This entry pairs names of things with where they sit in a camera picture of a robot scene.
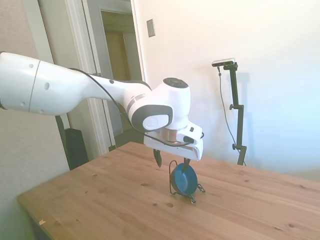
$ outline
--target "light switch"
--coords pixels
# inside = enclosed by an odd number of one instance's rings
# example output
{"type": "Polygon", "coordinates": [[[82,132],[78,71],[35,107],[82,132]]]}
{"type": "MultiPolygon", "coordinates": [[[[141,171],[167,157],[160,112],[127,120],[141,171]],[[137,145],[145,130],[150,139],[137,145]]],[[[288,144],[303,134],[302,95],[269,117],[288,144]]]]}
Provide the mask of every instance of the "light switch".
{"type": "Polygon", "coordinates": [[[149,38],[151,38],[151,37],[156,35],[155,26],[154,26],[154,20],[153,19],[150,19],[150,20],[146,21],[146,27],[148,29],[149,38]]]}

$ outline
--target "blue bowl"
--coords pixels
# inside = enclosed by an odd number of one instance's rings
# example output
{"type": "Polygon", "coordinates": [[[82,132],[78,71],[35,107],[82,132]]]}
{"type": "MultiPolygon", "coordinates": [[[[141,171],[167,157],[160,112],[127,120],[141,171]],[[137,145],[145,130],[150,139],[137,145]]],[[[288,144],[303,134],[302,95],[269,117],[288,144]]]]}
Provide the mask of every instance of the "blue bowl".
{"type": "Polygon", "coordinates": [[[174,190],[183,195],[192,195],[196,192],[198,186],[198,178],[195,170],[188,166],[184,173],[182,169],[183,163],[175,167],[170,175],[171,185],[174,190]]]}

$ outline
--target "wire stand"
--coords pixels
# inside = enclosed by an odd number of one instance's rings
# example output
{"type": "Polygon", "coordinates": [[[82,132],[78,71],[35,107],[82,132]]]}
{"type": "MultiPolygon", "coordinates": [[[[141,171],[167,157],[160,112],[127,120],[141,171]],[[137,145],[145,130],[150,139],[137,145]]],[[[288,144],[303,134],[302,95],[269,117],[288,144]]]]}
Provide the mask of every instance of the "wire stand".
{"type": "MultiPolygon", "coordinates": [[[[192,196],[192,194],[184,194],[184,193],[182,193],[182,192],[177,192],[177,191],[172,192],[172,189],[171,189],[171,164],[172,164],[173,162],[175,162],[175,166],[178,166],[178,163],[177,163],[176,160],[172,160],[172,161],[170,162],[170,164],[169,164],[170,193],[171,193],[172,195],[179,194],[179,195],[181,195],[181,196],[187,197],[187,198],[189,198],[189,199],[191,200],[191,203],[195,204],[195,203],[196,203],[196,200],[194,199],[194,197],[192,196]]],[[[197,188],[198,188],[198,189],[200,190],[200,192],[202,192],[202,193],[205,193],[205,192],[206,192],[206,190],[202,187],[202,185],[201,185],[200,183],[198,183],[197,188]]]]}

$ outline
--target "doorway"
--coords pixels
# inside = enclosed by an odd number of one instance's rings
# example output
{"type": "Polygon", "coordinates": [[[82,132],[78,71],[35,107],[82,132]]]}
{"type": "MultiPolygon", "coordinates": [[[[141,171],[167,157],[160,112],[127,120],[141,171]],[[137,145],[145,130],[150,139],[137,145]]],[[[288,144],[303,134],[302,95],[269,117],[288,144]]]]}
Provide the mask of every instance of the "doorway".
{"type": "MultiPolygon", "coordinates": [[[[142,81],[133,15],[102,10],[101,17],[113,79],[142,81]]],[[[142,144],[143,135],[132,128],[126,116],[119,114],[122,131],[113,132],[116,147],[128,142],[142,144]]]]}

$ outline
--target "camera stand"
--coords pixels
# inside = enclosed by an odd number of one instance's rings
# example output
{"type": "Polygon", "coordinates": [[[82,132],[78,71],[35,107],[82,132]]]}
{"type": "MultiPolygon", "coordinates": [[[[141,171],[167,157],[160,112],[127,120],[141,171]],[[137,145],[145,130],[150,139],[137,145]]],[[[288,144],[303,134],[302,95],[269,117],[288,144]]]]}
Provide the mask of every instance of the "camera stand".
{"type": "Polygon", "coordinates": [[[232,144],[233,150],[239,150],[239,158],[238,165],[243,165],[245,161],[245,155],[247,151],[247,147],[242,145],[242,135],[244,128],[244,105],[239,105],[238,100],[238,88],[237,88],[237,76],[236,71],[238,70],[238,64],[235,62],[230,65],[225,65],[223,67],[224,70],[230,71],[231,78],[231,91],[232,91],[232,100],[233,104],[230,105],[230,110],[237,109],[238,110],[238,123],[237,123],[237,131],[236,131],[236,145],[232,144]]]}

